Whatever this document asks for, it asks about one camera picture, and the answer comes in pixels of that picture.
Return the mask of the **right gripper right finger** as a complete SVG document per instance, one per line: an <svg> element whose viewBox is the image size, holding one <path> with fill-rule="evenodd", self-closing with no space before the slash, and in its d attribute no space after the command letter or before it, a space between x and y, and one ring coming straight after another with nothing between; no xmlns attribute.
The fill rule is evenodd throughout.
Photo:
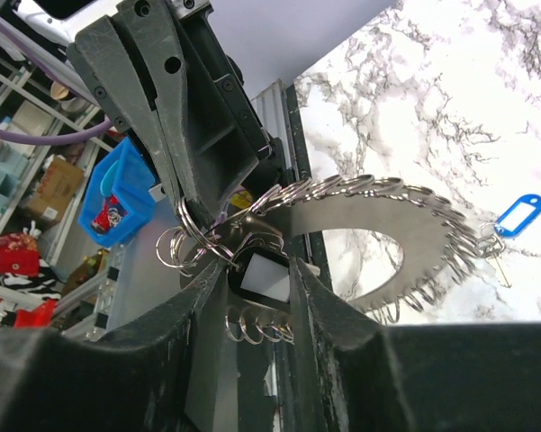
<svg viewBox="0 0 541 432"><path fill-rule="evenodd" d="M541 431L541 323L385 327L290 262L301 431Z"/></svg>

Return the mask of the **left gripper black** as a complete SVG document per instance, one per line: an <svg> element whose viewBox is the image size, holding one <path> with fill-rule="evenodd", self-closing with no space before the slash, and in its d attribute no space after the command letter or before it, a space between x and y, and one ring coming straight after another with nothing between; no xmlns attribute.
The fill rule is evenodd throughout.
<svg viewBox="0 0 541 432"><path fill-rule="evenodd" d="M262 194L278 184L273 139L208 23L211 7L185 18L168 1L116 8L77 33L69 57L146 148L170 201L208 224L239 185Z"/></svg>

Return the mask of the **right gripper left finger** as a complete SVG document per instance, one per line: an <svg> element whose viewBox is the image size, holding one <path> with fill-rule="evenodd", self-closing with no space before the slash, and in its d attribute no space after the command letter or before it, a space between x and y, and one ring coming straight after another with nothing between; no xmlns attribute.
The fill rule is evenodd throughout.
<svg viewBox="0 0 541 432"><path fill-rule="evenodd" d="M0 431L210 431L224 267L95 342L0 328Z"/></svg>

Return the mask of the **black white tag key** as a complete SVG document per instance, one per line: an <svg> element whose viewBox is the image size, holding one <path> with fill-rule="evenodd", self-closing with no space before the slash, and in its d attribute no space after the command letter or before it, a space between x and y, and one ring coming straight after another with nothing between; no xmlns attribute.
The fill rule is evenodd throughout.
<svg viewBox="0 0 541 432"><path fill-rule="evenodd" d="M245 302L290 310L289 258L282 233L262 219L239 213L212 229L219 250L230 257L230 290Z"/></svg>

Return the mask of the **metal keyring disc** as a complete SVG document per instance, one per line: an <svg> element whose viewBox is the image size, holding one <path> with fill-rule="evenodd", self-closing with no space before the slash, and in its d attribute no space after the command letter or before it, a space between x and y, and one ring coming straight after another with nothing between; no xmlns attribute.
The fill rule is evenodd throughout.
<svg viewBox="0 0 541 432"><path fill-rule="evenodd" d="M334 175L273 186L256 200L244 193L230 199L220 218L199 229L185 202L177 227L155 246L158 260L188 279L209 258L228 270L212 229L239 214L252 214L279 230L286 244L322 234L336 295L381 324L395 324L403 308L424 311L445 295L444 281L463 283L474 271L478 239L448 199L398 177ZM234 294L225 330L236 342L293 342L290 311L266 309Z"/></svg>

